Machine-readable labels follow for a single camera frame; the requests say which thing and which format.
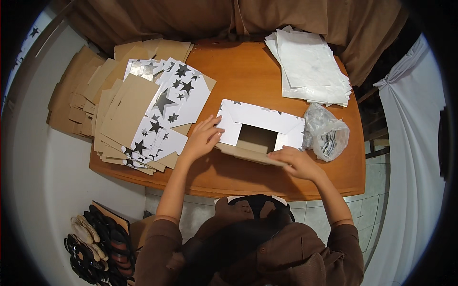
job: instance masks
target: white plastic bag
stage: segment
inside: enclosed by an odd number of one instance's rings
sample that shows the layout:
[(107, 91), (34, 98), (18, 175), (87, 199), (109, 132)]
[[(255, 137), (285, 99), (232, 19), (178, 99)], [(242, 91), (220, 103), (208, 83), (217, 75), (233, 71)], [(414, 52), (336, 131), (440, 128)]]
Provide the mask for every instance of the white plastic bag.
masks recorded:
[(323, 106), (310, 104), (304, 119), (303, 148), (310, 149), (311, 141), (311, 148), (319, 159), (332, 161), (347, 147), (350, 129)]

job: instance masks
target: sleeve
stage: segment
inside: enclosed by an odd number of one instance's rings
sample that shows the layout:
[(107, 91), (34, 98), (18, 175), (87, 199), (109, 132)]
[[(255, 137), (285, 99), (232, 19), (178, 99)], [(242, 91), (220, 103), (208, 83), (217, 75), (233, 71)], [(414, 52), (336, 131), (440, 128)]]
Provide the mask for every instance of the sleeve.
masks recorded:
[(364, 261), (356, 227), (350, 224), (334, 227), (327, 246), (332, 251), (343, 253), (345, 285), (360, 285), (364, 277)]
[(178, 273), (166, 266), (181, 251), (182, 243), (178, 225), (168, 220), (153, 222), (136, 261), (136, 285), (172, 285)]

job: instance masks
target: stack of white plastic bags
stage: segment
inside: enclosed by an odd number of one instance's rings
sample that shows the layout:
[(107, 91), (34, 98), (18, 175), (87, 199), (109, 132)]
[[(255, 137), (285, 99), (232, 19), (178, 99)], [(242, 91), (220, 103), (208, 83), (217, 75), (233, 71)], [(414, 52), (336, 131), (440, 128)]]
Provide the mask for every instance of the stack of white plastic bags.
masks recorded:
[(265, 42), (281, 65), (283, 97), (347, 107), (350, 82), (319, 34), (286, 26), (267, 36)]

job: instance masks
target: wooden table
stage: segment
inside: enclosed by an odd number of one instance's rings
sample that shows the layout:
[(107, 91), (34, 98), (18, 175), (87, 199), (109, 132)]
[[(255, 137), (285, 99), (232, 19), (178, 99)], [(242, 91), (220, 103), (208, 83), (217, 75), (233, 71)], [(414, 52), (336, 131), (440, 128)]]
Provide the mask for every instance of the wooden table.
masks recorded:
[[(336, 61), (344, 74), (344, 65)], [(284, 98), (281, 90), (280, 67), (264, 43), (229, 43), (202, 40), (186, 61), (190, 66), (217, 81), (197, 122), (218, 112), (223, 98), (251, 103), (282, 112), (303, 116), (308, 107), (302, 99)], [(362, 194), (365, 186), (365, 150), (360, 113), (354, 93), (347, 108), (332, 105), (327, 108), (350, 128), (347, 148), (331, 162), (310, 156), (326, 171), (343, 196)], [(172, 170), (153, 176), (127, 166), (105, 163), (92, 152), (89, 167), (122, 180), (164, 189)], [(191, 167), (186, 193), (219, 198), (226, 195), (274, 194), (287, 201), (320, 199), (316, 186), (307, 180), (289, 176), (282, 168), (265, 166), (222, 154), (214, 149)]]

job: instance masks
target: person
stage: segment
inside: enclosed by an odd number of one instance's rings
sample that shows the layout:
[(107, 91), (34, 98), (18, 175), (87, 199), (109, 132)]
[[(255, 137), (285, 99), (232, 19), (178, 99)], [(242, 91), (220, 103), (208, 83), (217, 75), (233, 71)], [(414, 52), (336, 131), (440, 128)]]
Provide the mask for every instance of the person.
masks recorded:
[(146, 285), (359, 285), (363, 256), (350, 210), (307, 152), (284, 146), (268, 154), (284, 171), (318, 188), (331, 232), (327, 247), (279, 200), (265, 196), (221, 198), (215, 216), (182, 244), (179, 222), (191, 164), (209, 153), (223, 129), (221, 117), (199, 123), (189, 137), (156, 210), (134, 278)]

